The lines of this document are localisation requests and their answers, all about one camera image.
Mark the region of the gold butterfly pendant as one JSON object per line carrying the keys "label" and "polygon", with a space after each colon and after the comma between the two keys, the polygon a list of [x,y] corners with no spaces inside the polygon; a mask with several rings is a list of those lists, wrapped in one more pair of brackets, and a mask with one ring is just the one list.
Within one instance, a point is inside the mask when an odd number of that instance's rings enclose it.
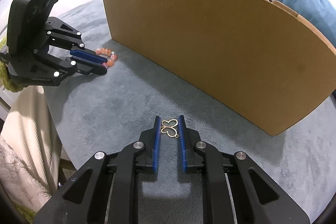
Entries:
{"label": "gold butterfly pendant", "polygon": [[170,120],[162,120],[161,121],[161,133],[166,134],[170,138],[178,138],[178,120],[170,119]]}

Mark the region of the brown cardboard box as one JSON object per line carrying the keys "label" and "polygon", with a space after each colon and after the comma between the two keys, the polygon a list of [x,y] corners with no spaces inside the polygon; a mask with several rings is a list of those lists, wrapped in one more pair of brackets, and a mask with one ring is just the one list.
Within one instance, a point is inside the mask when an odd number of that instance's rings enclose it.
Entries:
{"label": "brown cardboard box", "polygon": [[335,90],[335,47],[279,1],[103,0],[113,40],[277,135]]}

